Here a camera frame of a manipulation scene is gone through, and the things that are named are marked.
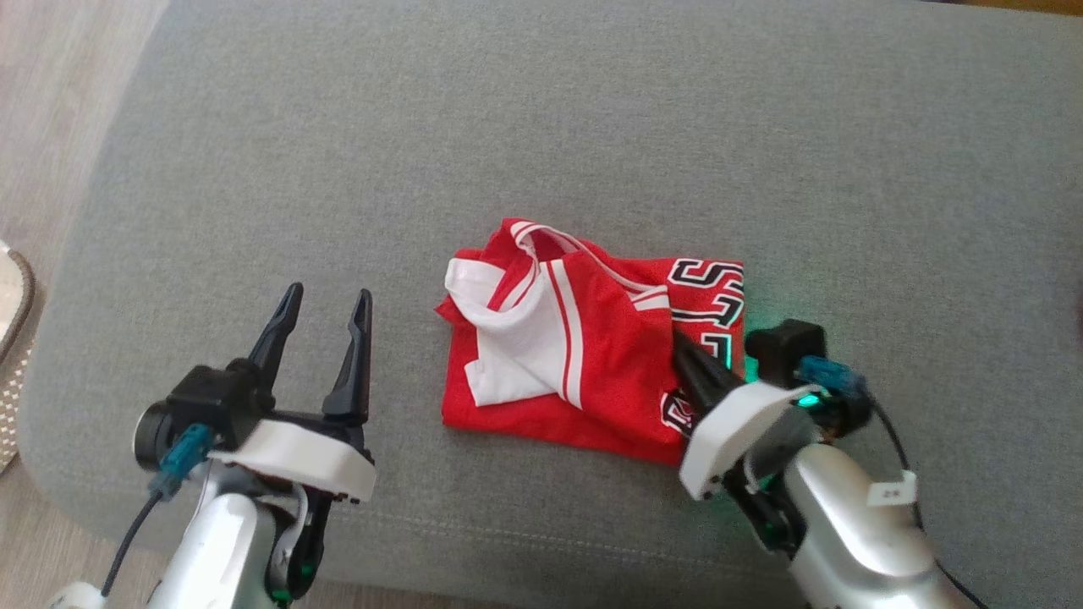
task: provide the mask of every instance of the black cable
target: black cable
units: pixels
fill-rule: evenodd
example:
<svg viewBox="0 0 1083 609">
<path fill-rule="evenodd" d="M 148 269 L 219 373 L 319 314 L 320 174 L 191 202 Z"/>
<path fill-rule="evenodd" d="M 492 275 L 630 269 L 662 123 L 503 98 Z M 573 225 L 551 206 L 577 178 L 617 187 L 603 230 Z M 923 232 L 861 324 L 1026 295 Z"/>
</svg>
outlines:
<svg viewBox="0 0 1083 609">
<path fill-rule="evenodd" d="M 879 402 L 876 401 L 876 398 L 873 398 L 867 392 L 865 393 L 865 398 L 869 400 L 869 405 L 872 406 L 873 412 L 876 413 L 876 417 L 879 418 L 880 423 L 884 425 L 884 430 L 887 431 L 888 437 L 891 439 L 891 443 L 895 444 L 895 452 L 898 453 L 899 455 L 899 463 L 902 465 L 902 468 L 908 471 L 913 471 L 912 469 L 910 469 L 910 459 L 906 458 L 906 451 L 902 449 L 902 441 L 899 440 L 899 432 L 895 430 L 895 425 L 891 425 L 891 419 L 887 416 L 887 413 L 884 412 L 884 406 L 882 406 Z M 913 510 L 914 510 L 914 523 L 917 524 L 918 529 L 924 531 L 925 522 L 922 519 L 922 508 L 918 506 L 916 498 L 914 500 Z M 944 576 L 948 578 L 948 581 L 951 582 L 953 586 L 955 586 L 955 589 L 961 592 L 963 596 L 969 599 L 970 602 L 975 605 L 975 607 L 977 607 L 978 609 L 989 609 L 989 607 L 984 602 L 982 602 L 981 599 L 977 597 L 977 595 L 975 595 L 973 592 L 970 592 L 969 588 L 963 585 L 963 582 L 956 580 L 955 575 L 952 575 L 950 572 L 948 572 L 948 569 L 944 569 L 944 566 L 940 563 L 940 560 L 937 560 L 936 565 L 937 568 L 939 568 L 940 571 L 944 574 Z"/>
<path fill-rule="evenodd" d="M 102 598 L 108 597 L 109 592 L 113 591 L 113 582 L 116 581 L 117 573 L 120 572 L 120 563 L 125 561 L 125 555 L 128 554 L 128 548 L 132 545 L 135 533 L 139 532 L 139 528 L 143 526 L 143 521 L 151 515 L 151 510 L 154 509 L 154 506 L 159 501 L 161 501 L 161 491 L 151 493 L 151 498 L 146 500 L 143 509 L 140 510 L 139 516 L 132 521 L 132 526 L 128 528 L 128 532 L 125 533 L 125 539 L 120 542 L 120 547 L 117 548 L 117 555 L 113 557 L 113 566 L 109 567 L 109 573 L 105 575 L 105 583 L 102 584 Z"/>
</svg>

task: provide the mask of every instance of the blue connector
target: blue connector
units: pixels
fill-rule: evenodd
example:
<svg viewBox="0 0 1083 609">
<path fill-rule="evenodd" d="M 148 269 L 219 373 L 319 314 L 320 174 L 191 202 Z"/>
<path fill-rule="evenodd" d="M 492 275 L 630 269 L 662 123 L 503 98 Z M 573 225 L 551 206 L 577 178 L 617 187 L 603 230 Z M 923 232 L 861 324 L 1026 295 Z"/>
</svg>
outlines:
<svg viewBox="0 0 1083 609">
<path fill-rule="evenodd" d="M 181 490 L 184 478 L 207 458 L 207 453 L 213 445 L 214 432 L 210 427 L 201 423 L 190 425 L 161 458 L 161 470 L 147 485 L 151 494 L 160 492 L 164 502 L 173 498 L 177 491 Z"/>
<path fill-rule="evenodd" d="M 806 383 L 813 383 L 832 393 L 857 398 L 865 392 L 865 377 L 851 371 L 849 366 L 826 358 L 806 355 L 801 358 L 798 374 Z"/>
</svg>

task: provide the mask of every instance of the robotic arm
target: robotic arm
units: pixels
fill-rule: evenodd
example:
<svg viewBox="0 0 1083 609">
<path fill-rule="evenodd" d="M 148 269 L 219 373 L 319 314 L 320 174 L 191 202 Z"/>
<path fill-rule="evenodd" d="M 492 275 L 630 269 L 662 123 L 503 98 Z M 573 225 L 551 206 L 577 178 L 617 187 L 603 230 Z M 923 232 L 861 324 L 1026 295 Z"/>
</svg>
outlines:
<svg viewBox="0 0 1083 609">
<path fill-rule="evenodd" d="M 203 492 L 149 609 L 282 609 L 304 596 L 323 559 L 331 504 L 368 501 L 376 468 L 363 431 L 371 346 L 368 290 L 361 291 L 350 319 L 350 347 L 323 413 L 275 410 L 272 389 L 302 294 L 301 284 L 289 287 L 248 358 L 224 370 L 196 366 L 165 401 L 146 410 L 132 452 L 143 469 L 156 474 L 151 500 L 102 591 L 71 584 L 47 607 L 104 607 L 135 530 L 185 478 L 201 480 Z"/>
<path fill-rule="evenodd" d="M 156 474 L 151 498 L 102 591 L 71 584 L 49 609 L 104 607 L 139 526 L 185 478 L 203 492 L 149 609 L 284 609 L 309 591 L 331 504 L 368 501 L 376 481 L 363 432 L 373 302 L 362 290 L 338 379 L 311 415 L 276 411 L 272 393 L 301 296 L 301 284 L 289 287 L 248 358 L 196 366 L 147 409 L 132 451 Z M 751 333 L 746 348 L 755 383 L 675 336 L 674 367 L 699 418 L 679 472 L 692 497 L 726 492 L 764 548 L 788 560 L 811 609 L 984 609 L 936 561 L 898 437 L 864 379 L 825 359 L 823 328 L 787 320 Z M 873 482 L 831 445 L 874 412 L 899 450 L 902 482 Z"/>
<path fill-rule="evenodd" d="M 787 320 L 746 347 L 760 374 L 749 384 L 676 337 L 674 365 L 702 416 L 680 467 L 692 497 L 729 494 L 813 609 L 983 608 L 937 562 L 901 446 L 903 481 L 875 483 L 831 445 L 873 412 L 898 438 L 864 379 L 825 359 L 823 328 Z"/>
</svg>

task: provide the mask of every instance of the gray sofa cushion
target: gray sofa cushion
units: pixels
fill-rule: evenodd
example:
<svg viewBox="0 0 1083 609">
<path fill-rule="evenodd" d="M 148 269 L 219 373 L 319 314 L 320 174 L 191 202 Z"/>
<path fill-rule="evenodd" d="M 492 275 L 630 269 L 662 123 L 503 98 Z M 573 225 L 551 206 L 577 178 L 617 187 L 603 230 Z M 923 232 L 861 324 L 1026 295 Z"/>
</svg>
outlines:
<svg viewBox="0 0 1083 609">
<path fill-rule="evenodd" d="M 845 0 L 174 2 L 105 145 L 19 428 L 119 536 L 139 415 L 305 283 L 276 393 L 317 411 L 376 297 L 374 501 L 323 573 L 532 607 L 796 607 L 676 472 L 441 426 L 447 258 L 503 216 L 747 263 L 749 326 L 825 325 L 994 607 L 1067 602 L 1081 391 L 1080 22 Z M 897 471 L 879 429 L 846 443 Z M 170 550 L 196 489 L 140 543 Z"/>
</svg>

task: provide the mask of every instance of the red jersey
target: red jersey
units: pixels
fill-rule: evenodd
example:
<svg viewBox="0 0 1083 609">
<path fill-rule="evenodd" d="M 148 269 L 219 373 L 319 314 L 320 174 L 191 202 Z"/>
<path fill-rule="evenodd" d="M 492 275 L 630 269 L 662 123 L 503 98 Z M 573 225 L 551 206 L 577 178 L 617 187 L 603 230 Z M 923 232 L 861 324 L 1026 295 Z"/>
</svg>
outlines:
<svg viewBox="0 0 1083 609">
<path fill-rule="evenodd" d="M 679 465 L 692 418 L 670 364 L 675 327 L 741 373 L 739 262 L 623 260 L 506 219 L 448 263 L 444 424 Z"/>
</svg>

